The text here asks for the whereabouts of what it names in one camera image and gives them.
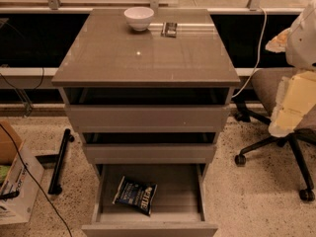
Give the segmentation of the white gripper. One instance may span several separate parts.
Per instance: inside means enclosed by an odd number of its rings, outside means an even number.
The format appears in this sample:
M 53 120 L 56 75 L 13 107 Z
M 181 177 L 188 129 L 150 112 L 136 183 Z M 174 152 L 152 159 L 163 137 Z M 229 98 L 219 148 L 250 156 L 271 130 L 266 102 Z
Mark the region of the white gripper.
M 316 0 L 312 0 L 290 28 L 274 36 L 266 50 L 285 52 L 288 64 L 296 68 L 316 69 Z M 276 91 L 269 133 L 285 137 L 294 132 L 316 105 L 316 73 L 304 71 L 292 77 L 283 76 Z

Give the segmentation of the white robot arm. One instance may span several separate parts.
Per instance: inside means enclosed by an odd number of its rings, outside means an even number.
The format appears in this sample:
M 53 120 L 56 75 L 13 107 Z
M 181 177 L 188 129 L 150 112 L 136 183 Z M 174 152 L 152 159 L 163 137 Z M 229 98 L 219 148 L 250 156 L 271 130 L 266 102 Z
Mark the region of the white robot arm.
M 276 106 L 269 133 L 285 137 L 294 132 L 316 105 L 316 0 L 312 0 L 288 29 L 266 44 L 266 50 L 285 52 L 286 61 L 298 70 L 283 77 L 276 92 Z

